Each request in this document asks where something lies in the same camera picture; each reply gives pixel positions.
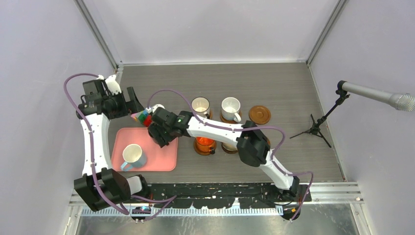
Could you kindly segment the pink plastic tray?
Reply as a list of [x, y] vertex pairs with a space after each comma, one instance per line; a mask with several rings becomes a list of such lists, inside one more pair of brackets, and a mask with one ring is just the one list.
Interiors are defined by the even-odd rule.
[[160, 147], [149, 136], [144, 127], [121, 128], [115, 138], [112, 152], [112, 165], [116, 171], [122, 171], [122, 164], [125, 162], [122, 152], [130, 144], [138, 144], [147, 157], [143, 167], [134, 167], [130, 171], [172, 171], [176, 167], [178, 155], [178, 139], [174, 139], [169, 145]]

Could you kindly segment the brown coaster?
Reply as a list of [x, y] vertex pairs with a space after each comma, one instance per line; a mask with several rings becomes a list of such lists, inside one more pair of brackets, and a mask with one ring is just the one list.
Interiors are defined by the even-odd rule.
[[228, 123], [228, 124], [238, 124], [238, 122], [237, 122], [237, 121], [235, 121], [235, 120], [227, 120], [227, 119], [225, 119], [225, 118], [223, 117], [223, 115], [222, 115], [222, 114], [220, 114], [220, 120], [221, 120], [222, 122], [224, 122], [224, 123]]
[[271, 117], [270, 110], [263, 105], [253, 106], [249, 110], [249, 118], [256, 124], [266, 124], [270, 121]]
[[208, 156], [215, 154], [217, 144], [214, 141], [210, 145], [202, 145], [195, 141], [193, 146], [196, 153], [202, 156]]

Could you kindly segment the white mug blue handle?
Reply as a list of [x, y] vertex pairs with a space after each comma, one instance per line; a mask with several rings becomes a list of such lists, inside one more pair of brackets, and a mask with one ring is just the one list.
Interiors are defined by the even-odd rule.
[[141, 168], [147, 163], [147, 156], [142, 147], [138, 144], [130, 144], [126, 146], [122, 152], [124, 159], [120, 169], [122, 171], [129, 171], [133, 168]]

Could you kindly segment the orange cup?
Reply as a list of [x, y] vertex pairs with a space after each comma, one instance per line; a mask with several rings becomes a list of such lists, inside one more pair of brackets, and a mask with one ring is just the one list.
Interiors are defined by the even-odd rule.
[[204, 137], [196, 137], [195, 141], [198, 142], [199, 144], [202, 145], [210, 145], [212, 144], [215, 140], [213, 139], [209, 139], [209, 138], [204, 138]]

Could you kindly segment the grey cup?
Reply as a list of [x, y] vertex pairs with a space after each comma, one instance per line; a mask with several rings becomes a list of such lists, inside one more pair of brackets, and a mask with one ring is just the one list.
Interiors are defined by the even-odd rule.
[[192, 110], [194, 110], [199, 116], [210, 119], [210, 102], [205, 97], [196, 97], [191, 102]]

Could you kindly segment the beige mug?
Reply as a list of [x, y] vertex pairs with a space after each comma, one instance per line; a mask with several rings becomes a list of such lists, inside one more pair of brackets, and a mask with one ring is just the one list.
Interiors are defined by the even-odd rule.
[[237, 148], [231, 144], [223, 142], [221, 144], [222, 149], [228, 154], [235, 154], [238, 152]]

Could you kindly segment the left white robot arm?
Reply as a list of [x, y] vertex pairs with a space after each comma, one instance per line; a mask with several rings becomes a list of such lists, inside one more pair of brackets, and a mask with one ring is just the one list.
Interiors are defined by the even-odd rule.
[[143, 203], [149, 199], [150, 187], [138, 174], [126, 178], [113, 169], [109, 151], [110, 121], [144, 110], [135, 91], [128, 87], [126, 100], [115, 75], [98, 77], [83, 83], [76, 114], [81, 121], [85, 140], [82, 177], [74, 180], [74, 189], [94, 212], [134, 198]]

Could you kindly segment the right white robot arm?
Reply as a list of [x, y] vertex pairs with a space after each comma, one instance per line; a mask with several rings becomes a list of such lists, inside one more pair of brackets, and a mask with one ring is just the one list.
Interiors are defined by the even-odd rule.
[[288, 171], [276, 158], [275, 153], [282, 145], [271, 148], [263, 127], [252, 121], [244, 124], [229, 124], [203, 118], [192, 112], [181, 111], [178, 115], [163, 107], [146, 108], [151, 118], [147, 128], [150, 137], [160, 147], [175, 138], [203, 137], [227, 143], [237, 148], [240, 161], [258, 167], [272, 180], [282, 199], [292, 201], [299, 194], [299, 178]]

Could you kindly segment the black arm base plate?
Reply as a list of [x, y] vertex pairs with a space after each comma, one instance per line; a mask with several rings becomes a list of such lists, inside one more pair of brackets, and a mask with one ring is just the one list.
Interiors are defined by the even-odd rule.
[[300, 184], [293, 197], [284, 195], [273, 183], [151, 184], [136, 195], [157, 201], [175, 196], [167, 206], [174, 209], [228, 209], [234, 203], [242, 209], [264, 209], [288, 203], [297, 205], [306, 188], [306, 184]]

